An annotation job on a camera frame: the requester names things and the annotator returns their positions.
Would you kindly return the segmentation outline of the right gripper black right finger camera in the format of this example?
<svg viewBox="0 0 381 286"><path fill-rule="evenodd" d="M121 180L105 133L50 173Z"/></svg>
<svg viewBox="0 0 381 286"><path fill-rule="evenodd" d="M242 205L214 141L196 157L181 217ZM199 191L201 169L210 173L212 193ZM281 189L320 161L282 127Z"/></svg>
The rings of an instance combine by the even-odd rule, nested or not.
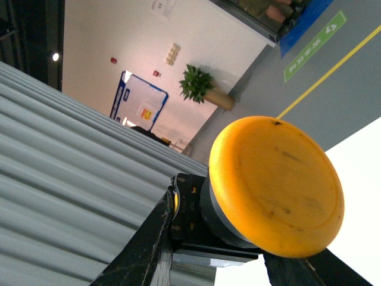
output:
<svg viewBox="0 0 381 286"><path fill-rule="evenodd" d="M325 249L294 259L263 253L271 285L370 285L365 278Z"/></svg>

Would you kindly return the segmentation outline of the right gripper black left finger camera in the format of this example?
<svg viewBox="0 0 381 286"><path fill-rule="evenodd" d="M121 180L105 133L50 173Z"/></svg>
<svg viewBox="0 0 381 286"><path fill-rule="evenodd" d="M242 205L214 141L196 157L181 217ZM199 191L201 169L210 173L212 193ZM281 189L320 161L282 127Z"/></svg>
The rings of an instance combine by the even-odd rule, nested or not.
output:
<svg viewBox="0 0 381 286"><path fill-rule="evenodd" d="M120 254L92 285L169 285L174 196L167 191Z"/></svg>

